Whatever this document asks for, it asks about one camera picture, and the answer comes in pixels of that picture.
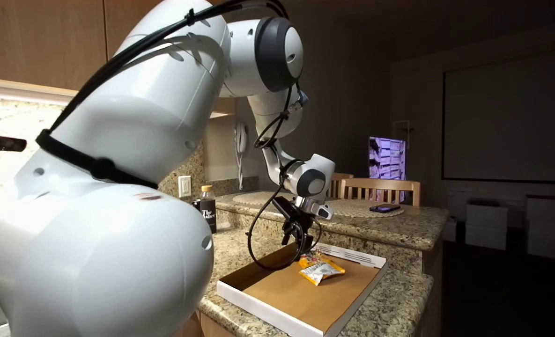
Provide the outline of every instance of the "smartphone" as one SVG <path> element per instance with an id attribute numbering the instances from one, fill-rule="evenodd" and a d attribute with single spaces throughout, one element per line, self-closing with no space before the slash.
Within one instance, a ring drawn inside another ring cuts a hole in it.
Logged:
<path id="1" fill-rule="evenodd" d="M 374 205 L 373 207 L 369 207 L 369 211 L 377 212 L 377 213 L 388 213 L 391 211 L 395 211 L 397 209 L 400 209 L 400 205 L 381 204 L 381 205 Z"/>

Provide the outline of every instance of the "snack bag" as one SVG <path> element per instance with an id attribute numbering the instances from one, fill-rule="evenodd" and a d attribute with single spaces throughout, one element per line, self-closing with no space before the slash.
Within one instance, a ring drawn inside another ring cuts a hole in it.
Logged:
<path id="1" fill-rule="evenodd" d="M 298 264 L 303 268 L 299 272 L 300 275 L 316 286 L 328 277 L 343 275 L 346 272 L 317 251 L 301 255 Z"/>

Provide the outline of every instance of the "open cardboard box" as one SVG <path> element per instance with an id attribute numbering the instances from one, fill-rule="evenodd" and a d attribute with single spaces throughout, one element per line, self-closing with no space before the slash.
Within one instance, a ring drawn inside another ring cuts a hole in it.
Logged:
<path id="1" fill-rule="evenodd" d="M 322 243 L 316 248 L 346 273 L 315 286 L 298 273 L 298 263 L 282 271 L 266 271 L 250 263 L 221 278 L 217 292 L 292 337 L 334 337 L 385 274 L 386 259 Z M 295 253 L 293 243 L 260 261 L 276 266 Z"/>

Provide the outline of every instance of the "cabinet door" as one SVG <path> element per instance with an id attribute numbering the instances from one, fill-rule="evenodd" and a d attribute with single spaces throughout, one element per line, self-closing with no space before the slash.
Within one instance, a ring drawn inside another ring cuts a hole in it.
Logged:
<path id="1" fill-rule="evenodd" d="M 104 0 L 106 56 L 115 55 L 119 46 L 138 22 L 161 0 Z"/>
<path id="2" fill-rule="evenodd" d="M 102 0 L 0 0 L 0 79 L 80 89 L 105 59 Z"/>

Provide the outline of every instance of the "granite countertop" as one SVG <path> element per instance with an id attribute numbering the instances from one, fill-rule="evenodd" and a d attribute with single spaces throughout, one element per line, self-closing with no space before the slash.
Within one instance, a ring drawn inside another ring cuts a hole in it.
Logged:
<path id="1" fill-rule="evenodd" d="M 237 194 L 217 198 L 217 209 L 255 216 L 261 205 L 237 203 Z M 343 235 L 358 237 L 418 249 L 432 250 L 440 237 L 448 210 L 434 207 L 415 207 L 402 205 L 404 213 L 389 218 L 353 218 L 334 215 L 331 220 L 320 220 L 324 230 Z M 260 216 L 269 220 L 283 221 L 284 217 L 273 205 L 269 205 Z"/>
<path id="2" fill-rule="evenodd" d="M 207 293 L 200 301 L 200 312 L 211 317 L 237 337 L 287 337 L 256 316 L 232 305 L 217 294 L 217 280 L 252 262 L 244 230 L 230 229 L 213 235 L 215 267 Z M 256 237 L 253 251 L 265 256 L 281 248 L 279 241 Z M 363 305 L 352 316 L 340 337 L 412 337 L 433 279 L 428 275 L 388 269 Z"/>

